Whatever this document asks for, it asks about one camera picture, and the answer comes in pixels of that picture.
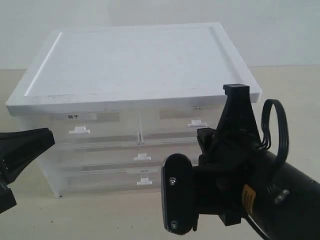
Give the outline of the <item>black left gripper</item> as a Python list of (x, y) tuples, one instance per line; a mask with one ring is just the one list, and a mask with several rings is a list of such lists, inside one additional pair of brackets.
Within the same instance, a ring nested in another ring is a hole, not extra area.
[(17, 205), (8, 187), (37, 157), (55, 144), (48, 128), (0, 134), (0, 213)]

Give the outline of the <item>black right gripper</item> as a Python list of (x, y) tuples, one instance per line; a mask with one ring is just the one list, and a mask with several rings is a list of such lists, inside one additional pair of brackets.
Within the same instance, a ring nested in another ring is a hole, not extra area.
[(226, 219), (270, 216), (270, 196), (263, 168), (267, 166), (253, 112), (250, 87), (223, 86), (226, 103), (217, 129), (200, 128), (198, 166), (193, 168), (194, 216)]

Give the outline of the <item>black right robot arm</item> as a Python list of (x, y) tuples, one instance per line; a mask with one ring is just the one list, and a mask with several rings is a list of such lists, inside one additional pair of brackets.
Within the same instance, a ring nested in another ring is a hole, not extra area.
[(217, 128), (197, 131), (197, 213), (217, 215), (226, 226), (246, 220), (265, 240), (319, 239), (320, 185), (287, 162), (283, 105), (267, 99), (258, 127), (249, 86), (223, 89), (227, 100)]

